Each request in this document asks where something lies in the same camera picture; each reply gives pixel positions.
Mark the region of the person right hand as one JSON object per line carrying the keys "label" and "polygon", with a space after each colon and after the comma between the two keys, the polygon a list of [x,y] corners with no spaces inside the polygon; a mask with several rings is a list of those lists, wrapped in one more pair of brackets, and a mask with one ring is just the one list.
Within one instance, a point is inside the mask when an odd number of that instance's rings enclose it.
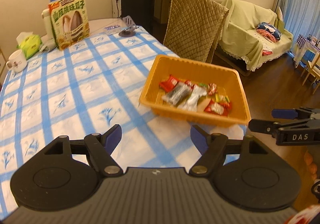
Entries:
{"label": "person right hand", "polygon": [[309,151],[306,151],[304,154],[304,162],[306,164],[306,169],[311,175],[311,178],[313,181],[317,179],[317,165],[313,162],[313,156],[309,153]]}

